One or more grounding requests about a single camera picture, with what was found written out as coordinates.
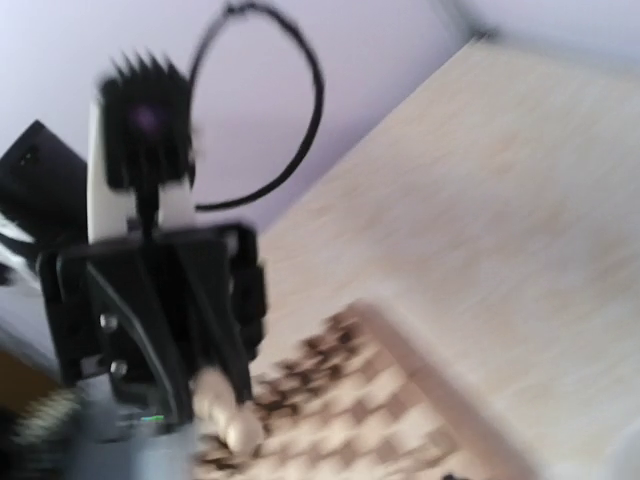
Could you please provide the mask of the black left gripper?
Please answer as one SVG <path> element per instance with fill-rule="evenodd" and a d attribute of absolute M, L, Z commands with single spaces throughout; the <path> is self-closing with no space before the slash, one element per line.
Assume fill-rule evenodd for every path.
<path fill-rule="evenodd" d="M 110 374 L 114 397 L 162 416 L 168 430 L 193 418 L 199 367 L 221 368 L 237 404 L 253 398 L 249 365 L 267 306 L 252 227 L 70 245 L 42 254 L 38 274 L 66 384 L 124 363 Z"/>

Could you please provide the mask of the cream pawn chess piece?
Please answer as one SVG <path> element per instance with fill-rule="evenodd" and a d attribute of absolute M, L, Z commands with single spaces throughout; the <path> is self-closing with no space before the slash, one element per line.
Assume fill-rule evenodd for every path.
<path fill-rule="evenodd" d="M 252 455 L 264 440 L 254 404 L 238 403 L 226 375 L 214 367 L 202 368 L 193 380 L 192 406 L 207 432 L 214 433 L 235 455 Z"/>

